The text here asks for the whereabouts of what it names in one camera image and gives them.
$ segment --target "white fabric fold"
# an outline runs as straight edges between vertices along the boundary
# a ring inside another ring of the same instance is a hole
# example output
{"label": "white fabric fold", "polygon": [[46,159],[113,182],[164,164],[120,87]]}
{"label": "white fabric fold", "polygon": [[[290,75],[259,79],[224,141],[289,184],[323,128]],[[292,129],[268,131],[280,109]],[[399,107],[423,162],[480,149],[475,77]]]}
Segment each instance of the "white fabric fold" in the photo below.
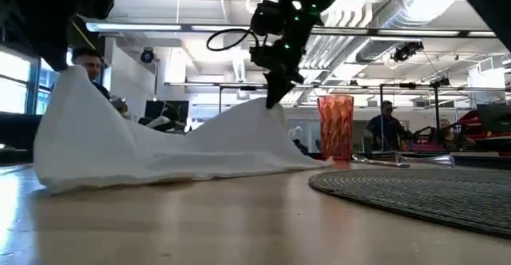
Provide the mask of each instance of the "white fabric fold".
{"label": "white fabric fold", "polygon": [[34,145],[38,179],[53,192],[75,187],[254,176],[330,165],[304,156],[283,109],[237,105],[186,136],[124,119],[82,67],[60,74]]}

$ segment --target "gray placemat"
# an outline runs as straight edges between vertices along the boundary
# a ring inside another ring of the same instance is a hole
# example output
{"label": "gray placemat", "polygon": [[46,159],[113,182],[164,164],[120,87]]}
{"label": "gray placemat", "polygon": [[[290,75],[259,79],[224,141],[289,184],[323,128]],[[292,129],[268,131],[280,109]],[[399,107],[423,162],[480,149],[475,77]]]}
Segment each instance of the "gray placemat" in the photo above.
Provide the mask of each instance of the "gray placemat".
{"label": "gray placemat", "polygon": [[309,185],[387,211],[511,239],[511,172],[350,170],[315,175]]}

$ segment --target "computer monitor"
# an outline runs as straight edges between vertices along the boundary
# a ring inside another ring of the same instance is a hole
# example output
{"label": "computer monitor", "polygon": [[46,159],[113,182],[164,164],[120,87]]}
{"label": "computer monitor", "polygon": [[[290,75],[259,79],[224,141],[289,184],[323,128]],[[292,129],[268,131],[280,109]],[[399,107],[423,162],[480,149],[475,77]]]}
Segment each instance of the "computer monitor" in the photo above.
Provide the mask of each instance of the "computer monitor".
{"label": "computer monitor", "polygon": [[482,128],[492,133],[511,133],[511,105],[477,105]]}

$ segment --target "wooden table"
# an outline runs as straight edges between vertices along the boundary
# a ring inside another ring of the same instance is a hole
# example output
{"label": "wooden table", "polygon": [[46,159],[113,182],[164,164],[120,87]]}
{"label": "wooden table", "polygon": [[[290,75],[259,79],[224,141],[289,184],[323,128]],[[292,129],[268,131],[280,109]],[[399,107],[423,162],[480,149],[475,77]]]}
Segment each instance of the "wooden table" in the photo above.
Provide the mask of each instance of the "wooden table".
{"label": "wooden table", "polygon": [[315,192],[319,171],[59,196],[0,172],[0,264],[511,263],[510,241]]}

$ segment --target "red glass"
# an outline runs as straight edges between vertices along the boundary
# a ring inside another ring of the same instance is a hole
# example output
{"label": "red glass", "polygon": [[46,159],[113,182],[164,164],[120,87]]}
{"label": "red glass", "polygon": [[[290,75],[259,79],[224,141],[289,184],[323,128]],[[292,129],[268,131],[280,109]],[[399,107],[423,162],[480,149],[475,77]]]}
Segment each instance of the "red glass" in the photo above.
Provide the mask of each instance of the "red glass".
{"label": "red glass", "polygon": [[353,97],[330,95],[318,98],[321,152],[335,160],[351,159],[351,126],[353,124]]}

